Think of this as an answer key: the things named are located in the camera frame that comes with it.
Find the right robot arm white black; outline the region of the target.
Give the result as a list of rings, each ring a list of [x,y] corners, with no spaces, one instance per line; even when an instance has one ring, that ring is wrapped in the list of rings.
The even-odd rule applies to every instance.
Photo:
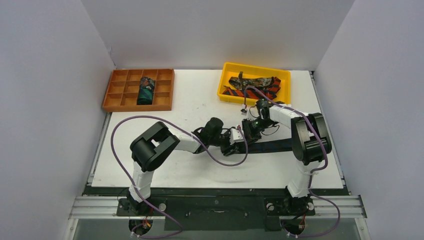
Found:
[[[296,158],[298,172],[284,189],[281,207],[288,215],[300,215],[313,208],[309,192],[313,174],[321,170],[319,165],[328,165],[328,154],[332,143],[321,113],[304,113],[283,102],[272,103],[260,99],[256,103],[258,116],[242,120],[241,128],[249,154],[292,152]],[[291,132],[286,139],[260,142],[264,130],[285,126]]]

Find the navy striped tie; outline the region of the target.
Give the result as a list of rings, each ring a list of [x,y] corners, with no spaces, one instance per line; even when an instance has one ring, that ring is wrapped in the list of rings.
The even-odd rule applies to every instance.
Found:
[[[291,152],[292,139],[278,139],[265,142],[254,142],[247,145],[248,154],[265,154],[278,152]]]

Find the yellow plastic tray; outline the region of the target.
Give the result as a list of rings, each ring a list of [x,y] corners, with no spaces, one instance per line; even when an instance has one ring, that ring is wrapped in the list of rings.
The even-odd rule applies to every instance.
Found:
[[[226,62],[223,66],[221,79],[217,90],[217,95],[221,101],[244,104],[247,106],[254,106],[258,101],[258,99],[223,94],[225,90],[224,86],[230,86],[230,77],[237,77],[240,72],[243,72],[243,76],[245,78],[279,78],[281,80],[280,90],[277,93],[277,97],[272,99],[272,101],[283,102],[285,104],[291,103],[291,73],[289,71],[232,62]],[[255,90],[257,93],[262,94],[262,92],[253,86],[247,86],[246,90],[248,89]]]

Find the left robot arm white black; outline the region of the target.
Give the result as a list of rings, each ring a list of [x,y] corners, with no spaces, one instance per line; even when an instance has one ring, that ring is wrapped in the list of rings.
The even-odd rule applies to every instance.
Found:
[[[184,135],[171,132],[163,121],[158,121],[137,137],[130,144],[134,184],[126,194],[129,208],[136,215],[143,215],[149,210],[148,198],[151,196],[154,171],[173,151],[200,154],[214,146],[220,147],[221,153],[228,156],[237,153],[240,147],[248,146],[240,126],[225,129],[223,125],[219,118],[212,117],[205,126]]]

